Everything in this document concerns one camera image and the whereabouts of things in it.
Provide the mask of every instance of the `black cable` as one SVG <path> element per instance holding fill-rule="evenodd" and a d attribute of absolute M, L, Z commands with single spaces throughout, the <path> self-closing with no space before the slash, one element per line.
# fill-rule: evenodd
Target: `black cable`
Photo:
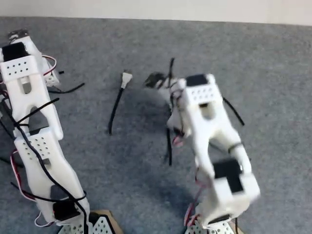
<path fill-rule="evenodd" d="M 236 234 L 238 234 L 238 221 L 237 221 L 237 218 L 235 218 L 235 232 Z"/>
<path fill-rule="evenodd" d="M 38 107 L 37 109 L 33 110 L 32 112 L 30 112 L 30 113 L 29 113 L 28 115 L 26 115 L 25 117 L 21 118 L 21 119 L 20 119 L 19 121 L 17 121 L 16 123 L 20 126 L 20 123 L 21 123 L 23 120 L 29 118 L 30 116 L 32 116 L 33 114 L 37 113 L 38 111 L 40 111 L 40 110 L 43 109 L 44 107 L 46 107 L 46 106 L 48 106 L 48 105 L 50 105 L 50 104 L 52 104 L 52 103 L 54 103 L 54 102 L 56 102 L 56 101 L 58 101 L 58 100 L 59 100 L 59 98 L 56 98 L 56 99 L 54 99 L 54 100 L 52 100 L 52 101 L 47 102 L 46 104 L 44 104 L 44 105 Z"/>
<path fill-rule="evenodd" d="M 18 131 L 21 133 L 22 137 L 25 140 L 25 143 L 28 145 L 28 147 L 34 152 L 34 154 L 36 155 L 36 157 L 38 158 L 39 164 L 43 170 L 43 172 L 45 173 L 45 175 L 55 184 L 57 185 L 63 192 L 65 192 L 69 198 L 71 200 L 75 200 L 76 198 L 74 198 L 74 196 L 68 191 L 66 190 L 61 184 L 59 184 L 48 172 L 48 170 L 45 168 L 44 162 L 40 156 L 40 154 L 38 153 L 38 151 L 31 145 L 31 143 L 29 142 L 25 132 L 23 131 L 23 129 L 19 126 L 19 124 L 15 121 L 15 119 L 13 118 L 13 116 L 11 115 L 9 108 L 6 106 L 6 103 L 1 102 L 4 106 L 4 110 L 6 111 L 6 113 L 8 114 L 8 116 L 10 117 L 11 121 L 13 122 L 14 126 L 18 129 Z M 85 211 L 85 209 L 83 208 L 83 206 L 77 202 L 74 201 L 76 203 L 76 205 L 81 209 L 81 211 L 83 212 L 83 229 L 84 229 L 84 233 L 88 234 L 88 225 L 87 225 L 87 213 Z"/>
<path fill-rule="evenodd" d="M 0 157 L 0 161 L 5 162 L 5 163 L 11 165 L 10 160 L 7 160 L 6 158 Z M 20 163 L 17 163 L 17 162 L 16 162 L 15 165 L 17 165 L 17 166 L 20 167 L 20 168 L 24 168 L 24 166 L 23 166 L 22 164 L 20 164 Z"/>
<path fill-rule="evenodd" d="M 234 114 L 236 115 L 236 117 L 238 118 L 239 122 L 241 123 L 241 125 L 245 125 L 243 119 L 241 118 L 241 116 L 239 115 L 239 113 L 236 111 L 236 109 L 232 106 L 232 104 L 225 98 L 223 97 L 223 100 L 225 101 L 225 103 L 231 108 L 231 110 L 234 112 Z"/>
<path fill-rule="evenodd" d="M 12 184 L 14 188 L 19 189 L 19 187 L 18 187 L 15 183 L 10 182 L 10 184 Z M 32 193 L 30 193 L 30 192 L 28 192 L 28 191 L 26 191 L 26 190 L 24 190 L 24 189 L 22 189 L 22 188 L 21 188 L 21 190 L 22 190 L 22 192 L 23 192 L 24 194 L 26 194 L 26 195 L 28 195 L 28 196 L 32 196 L 32 197 L 34 197 L 34 198 L 37 198 L 37 199 L 39 199 L 39 200 L 49 201 L 49 202 L 65 201 L 65 199 L 64 199 L 64 200 L 48 199 L 48 198 L 45 198 L 45 197 L 41 197 L 41 196 L 34 195 L 34 194 L 32 194 Z M 84 196 L 82 196 L 81 198 L 77 198 L 77 199 L 75 199 L 75 200 L 71 200 L 71 201 L 80 201 L 80 200 L 85 199 L 86 196 L 87 196 L 87 193 L 86 193 L 85 191 L 83 191 L 83 192 L 84 192 Z"/>
<path fill-rule="evenodd" d="M 6 126 L 4 125 L 4 123 L 2 122 L 2 120 L 0 119 L 0 125 L 2 126 L 2 128 L 5 130 L 5 132 L 9 135 L 9 137 L 12 140 L 15 140 L 14 136 L 9 132 L 9 130 L 6 128 Z"/>
<path fill-rule="evenodd" d="M 121 95 L 122 95 L 122 92 L 123 92 L 123 88 L 120 88 L 119 89 L 119 92 L 118 92 L 118 96 L 117 96 L 117 99 L 115 101 L 115 104 L 114 104 L 114 107 L 113 107 L 113 111 L 111 113 L 111 117 L 109 119 L 109 123 L 108 123 L 108 133 L 109 135 L 112 134 L 112 128 L 113 128 L 113 121 L 114 121 L 114 117 L 115 117 L 115 114 L 116 114 L 116 110 L 117 110 L 117 107 L 118 107 L 118 103 L 120 101 L 120 98 L 121 98 Z"/>
<path fill-rule="evenodd" d="M 169 65 L 169 73 L 168 73 L 168 87 L 169 88 L 171 87 L 171 80 L 172 80 L 172 77 L 173 77 L 172 70 L 173 70 L 174 62 L 175 62 L 175 58 L 171 58 L 170 65 Z"/>
<path fill-rule="evenodd" d="M 67 90 L 67 91 L 62 91 L 61 89 L 58 89 L 58 91 L 48 90 L 48 92 L 51 94 L 68 94 L 68 93 L 72 93 L 72 92 L 76 91 L 77 89 L 80 89 L 83 85 L 85 85 L 85 83 L 81 83 L 80 85 L 76 86 L 75 88 L 72 88 L 72 89 Z"/>
<path fill-rule="evenodd" d="M 169 166 L 172 166 L 172 146 L 171 146 L 169 128 L 166 128 L 166 136 L 167 136 L 167 154 L 166 154 L 165 160 L 169 158 Z"/>
<path fill-rule="evenodd" d="M 20 126 L 25 126 L 25 127 L 29 128 L 29 124 L 28 123 L 20 123 L 19 125 Z"/>

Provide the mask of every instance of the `loose wire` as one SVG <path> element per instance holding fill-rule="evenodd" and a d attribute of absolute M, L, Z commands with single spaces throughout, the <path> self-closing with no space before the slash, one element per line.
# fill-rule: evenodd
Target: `loose wire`
<path fill-rule="evenodd" d="M 117 110 L 117 107 L 118 107 L 118 104 L 119 104 L 119 101 L 120 101 L 120 98 L 121 98 L 121 95 L 122 95 L 123 91 L 124 91 L 124 88 L 120 88 L 119 89 L 119 92 L 118 92 L 118 95 L 117 95 L 117 99 L 116 99 L 116 101 L 114 103 L 114 107 L 113 107 L 113 110 L 112 110 L 112 113 L 111 113 L 111 117 L 110 117 L 109 123 L 108 123 L 108 133 L 109 133 L 109 135 L 112 135 L 113 121 L 114 121 L 116 110 Z"/>
<path fill-rule="evenodd" d="M 48 92 L 51 94 L 68 94 L 68 93 L 72 93 L 72 92 L 76 91 L 77 89 L 80 89 L 84 85 L 85 85 L 85 83 L 81 83 L 80 85 L 78 85 L 78 86 L 76 86 L 70 90 L 67 90 L 67 91 L 62 91 L 61 89 L 55 87 L 57 89 L 57 91 L 48 90 Z"/>
<path fill-rule="evenodd" d="M 232 104 L 225 97 L 223 97 L 223 100 L 231 108 L 231 110 L 234 112 L 234 114 L 238 118 L 241 125 L 244 126 L 245 123 L 244 123 L 243 119 L 241 118 L 241 116 L 239 115 L 239 113 L 237 112 L 237 110 L 232 106 Z"/>
<path fill-rule="evenodd" d="M 28 115 L 26 115 L 25 117 L 23 117 L 23 118 L 21 118 L 19 121 L 17 121 L 17 124 L 20 124 L 20 123 L 21 123 L 22 121 L 24 121 L 25 119 L 29 118 L 30 116 L 32 116 L 33 114 L 37 113 L 38 111 L 40 111 L 40 110 L 43 109 L 44 107 L 46 107 L 46 106 L 48 106 L 48 105 L 50 105 L 50 104 L 52 104 L 52 103 L 54 103 L 54 102 L 56 102 L 56 101 L 58 101 L 58 100 L 59 100 L 59 98 L 56 98 L 56 99 L 54 99 L 54 100 L 52 100 L 52 101 L 49 101 L 49 102 L 47 102 L 46 104 L 44 104 L 44 105 L 38 107 L 37 109 L 33 110 L 33 111 L 30 112 Z"/>
<path fill-rule="evenodd" d="M 48 55 L 42 55 L 42 57 L 46 59 L 52 59 L 54 61 L 54 65 L 47 72 L 43 73 L 43 76 L 45 76 L 49 74 L 50 72 L 52 72 L 57 67 L 57 60 L 53 58 L 52 56 L 48 56 Z"/>
<path fill-rule="evenodd" d="M 14 188 L 16 188 L 16 189 L 19 188 L 19 187 L 18 187 L 16 184 L 14 184 L 13 182 L 10 182 L 10 183 L 11 183 L 11 185 L 12 185 Z M 63 199 L 61 199 L 61 200 L 56 200 L 56 199 L 48 199 L 48 198 L 45 198 L 45 197 L 37 196 L 37 195 L 34 195 L 34 194 L 32 194 L 32 193 L 30 193 L 30 192 L 28 192 L 28 191 L 25 191 L 25 190 L 23 190 L 23 189 L 22 189 L 22 192 L 23 192 L 25 195 L 32 196 L 33 198 L 36 198 L 36 199 L 39 199 L 39 200 L 42 200 L 42 201 L 48 201 L 48 202 L 60 202 L 60 201 L 64 201 Z M 86 196 L 87 196 L 87 193 L 86 193 L 85 191 L 83 191 L 83 193 L 84 193 L 84 196 L 82 196 L 82 197 L 80 197 L 80 198 L 75 198 L 74 200 L 71 200 L 71 201 L 80 201 L 80 200 L 83 200 L 83 199 L 86 198 Z"/>
<path fill-rule="evenodd" d="M 238 219 L 237 217 L 235 218 L 235 232 L 238 234 Z"/>
<path fill-rule="evenodd" d="M 17 167 L 16 167 L 16 165 L 15 165 L 15 161 L 14 161 L 14 154 L 17 153 L 17 152 L 18 152 L 18 151 L 15 149 L 15 150 L 11 153 L 10 160 L 11 160 L 11 166 L 12 166 L 12 169 L 13 169 L 13 172 L 14 172 L 15 179 L 16 179 L 16 181 L 17 181 L 17 183 L 18 183 L 19 192 L 20 192 L 20 194 L 22 194 L 22 196 L 23 196 L 24 198 L 26 198 L 27 200 L 36 202 L 36 200 L 35 200 L 33 197 L 31 197 L 31 196 L 25 194 L 25 193 L 23 192 L 23 190 L 21 189 L 21 179 L 20 179 L 20 175 L 19 175 L 19 172 L 18 172 L 18 170 L 17 170 Z"/>
<path fill-rule="evenodd" d="M 47 228 L 47 227 L 50 227 L 54 223 L 54 222 L 49 222 L 49 223 L 40 225 L 40 224 L 37 223 L 37 220 L 39 219 L 40 216 L 41 216 L 41 211 L 40 211 L 39 215 L 36 217 L 36 219 L 34 220 L 34 224 L 37 227 L 39 227 L 39 228 Z"/>

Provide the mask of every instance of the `perforated plate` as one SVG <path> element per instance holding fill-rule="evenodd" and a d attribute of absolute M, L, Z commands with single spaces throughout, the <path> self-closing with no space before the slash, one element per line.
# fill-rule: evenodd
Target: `perforated plate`
<path fill-rule="evenodd" d="M 69 225 L 63 226 L 58 234 L 83 234 L 82 226 L 71 227 Z M 115 234 L 114 230 L 111 229 L 109 220 L 106 217 L 101 216 L 93 227 L 91 234 Z"/>
<path fill-rule="evenodd" d="M 35 56 L 25 56 L 0 63 L 4 82 L 39 73 Z"/>
<path fill-rule="evenodd" d="M 228 223 L 223 223 L 213 229 L 203 229 L 199 221 L 196 220 L 193 226 L 187 228 L 185 234 L 234 234 L 234 231 Z"/>
<path fill-rule="evenodd" d="M 185 94 L 189 104 L 203 104 L 221 98 L 221 94 L 215 84 L 187 87 Z"/>

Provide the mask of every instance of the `white 3d-printed bracket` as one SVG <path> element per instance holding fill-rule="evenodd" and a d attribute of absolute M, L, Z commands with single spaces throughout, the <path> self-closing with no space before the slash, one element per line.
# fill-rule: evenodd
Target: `white 3d-printed bracket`
<path fill-rule="evenodd" d="M 0 63 L 3 82 L 6 85 L 11 103 L 12 116 L 19 121 L 33 107 L 50 102 L 50 96 L 34 56 L 26 56 Z M 24 85 L 29 83 L 31 90 L 26 93 Z M 40 110 L 46 117 L 58 140 L 63 138 L 63 130 L 55 106 L 50 104 Z"/>
<path fill-rule="evenodd" d="M 83 234 L 82 225 L 72 226 L 66 225 L 58 232 L 58 234 Z M 89 234 L 115 234 L 112 230 L 109 221 L 106 217 L 101 216 L 95 225 L 93 226 L 92 232 Z"/>
<path fill-rule="evenodd" d="M 218 224 L 214 228 L 203 229 L 199 221 L 195 220 L 194 225 L 188 227 L 185 234 L 234 234 L 234 231 L 227 222 Z"/>

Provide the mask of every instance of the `white wire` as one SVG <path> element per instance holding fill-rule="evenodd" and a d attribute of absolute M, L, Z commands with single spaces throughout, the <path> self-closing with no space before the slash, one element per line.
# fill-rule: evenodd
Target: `white wire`
<path fill-rule="evenodd" d="M 10 157 L 10 161 L 11 161 L 11 166 L 12 166 L 12 169 L 13 169 L 13 172 L 14 172 L 15 179 L 16 179 L 16 181 L 17 181 L 17 183 L 18 183 L 18 187 L 19 187 L 19 192 L 20 192 L 20 194 L 22 194 L 22 196 L 23 196 L 24 198 L 26 198 L 26 199 L 28 199 L 28 200 L 30 200 L 30 201 L 36 202 L 35 199 L 31 199 L 31 198 L 27 197 L 27 196 L 23 193 L 23 191 L 21 190 L 20 180 L 19 180 L 19 178 L 18 178 L 17 172 L 15 171 L 12 156 Z"/>
<path fill-rule="evenodd" d="M 34 224 L 39 227 L 39 228 L 44 228 L 44 227 L 47 227 L 47 226 L 50 226 L 53 222 L 50 222 L 50 223 L 46 223 L 44 225 L 40 225 L 37 223 L 37 220 L 39 219 L 39 217 L 41 216 L 41 211 L 39 212 L 39 215 L 37 216 L 37 218 L 34 220 Z"/>
<path fill-rule="evenodd" d="M 54 61 L 54 65 L 47 71 L 43 73 L 43 76 L 46 76 L 47 74 L 49 74 L 50 72 L 52 72 L 56 66 L 57 66 L 57 60 L 55 58 L 53 58 L 52 56 L 48 56 L 48 55 L 42 55 L 43 58 L 46 59 L 52 59 Z"/>

